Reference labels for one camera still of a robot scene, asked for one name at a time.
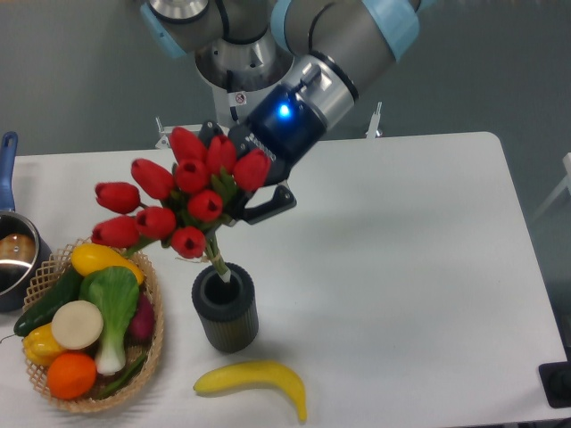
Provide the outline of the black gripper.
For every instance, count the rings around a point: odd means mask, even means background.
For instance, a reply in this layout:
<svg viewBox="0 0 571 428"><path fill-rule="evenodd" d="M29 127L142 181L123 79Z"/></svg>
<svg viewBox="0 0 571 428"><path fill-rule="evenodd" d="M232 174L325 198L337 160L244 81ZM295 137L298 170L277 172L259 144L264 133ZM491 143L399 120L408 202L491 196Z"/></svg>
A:
<svg viewBox="0 0 571 428"><path fill-rule="evenodd" d="M291 169L325 134L320 117L296 93L284 85L277 85L248 115L246 120L229 130L240 158L255 148L270 159L271 166L265 185L275 185L289 178ZM214 137L225 136L223 128L213 120L201 125L198 138L210 145ZM238 189L224 209L222 224L233 226L243 221L255 225L297 205L291 190L278 184L272 196L259 205L247 208L253 193Z"/></svg>

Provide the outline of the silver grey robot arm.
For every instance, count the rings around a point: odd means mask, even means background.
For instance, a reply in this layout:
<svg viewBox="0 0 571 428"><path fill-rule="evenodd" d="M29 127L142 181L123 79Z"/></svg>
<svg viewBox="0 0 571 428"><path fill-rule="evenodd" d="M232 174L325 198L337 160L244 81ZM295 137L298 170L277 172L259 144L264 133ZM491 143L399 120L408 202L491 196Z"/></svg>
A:
<svg viewBox="0 0 571 428"><path fill-rule="evenodd" d="M170 57L193 55L216 117L239 155L263 150L272 198L242 195L229 212L250 224L295 205L293 166L399 61L419 32L424 1L145 1L140 12Z"/></svg>

